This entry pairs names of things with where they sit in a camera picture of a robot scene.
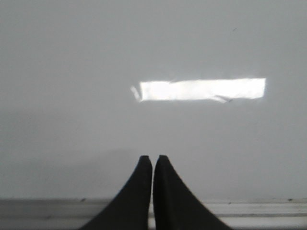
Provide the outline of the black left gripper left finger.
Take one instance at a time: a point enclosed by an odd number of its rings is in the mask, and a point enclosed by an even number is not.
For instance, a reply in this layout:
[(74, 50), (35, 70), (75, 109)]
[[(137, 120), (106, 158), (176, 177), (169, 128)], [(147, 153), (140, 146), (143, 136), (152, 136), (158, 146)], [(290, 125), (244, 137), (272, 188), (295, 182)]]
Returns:
[(153, 167), (149, 156), (139, 161), (119, 193), (82, 230), (147, 230)]

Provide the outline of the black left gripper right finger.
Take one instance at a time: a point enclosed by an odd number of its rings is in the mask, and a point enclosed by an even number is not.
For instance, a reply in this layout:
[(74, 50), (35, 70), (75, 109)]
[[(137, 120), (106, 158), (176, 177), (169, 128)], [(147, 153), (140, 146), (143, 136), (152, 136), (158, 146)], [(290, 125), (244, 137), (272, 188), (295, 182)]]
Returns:
[(230, 230), (184, 184), (169, 158), (160, 155), (154, 170), (153, 210), (157, 230)]

